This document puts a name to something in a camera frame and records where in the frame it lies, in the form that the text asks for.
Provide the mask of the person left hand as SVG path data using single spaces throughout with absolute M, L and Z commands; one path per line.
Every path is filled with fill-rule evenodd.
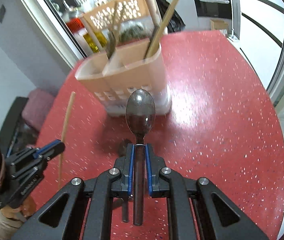
M 17 219 L 23 223 L 31 217 L 37 209 L 37 204 L 31 196 L 28 196 L 21 206 L 13 209 L 10 206 L 5 206 L 0 210 L 0 212 L 9 219 Z

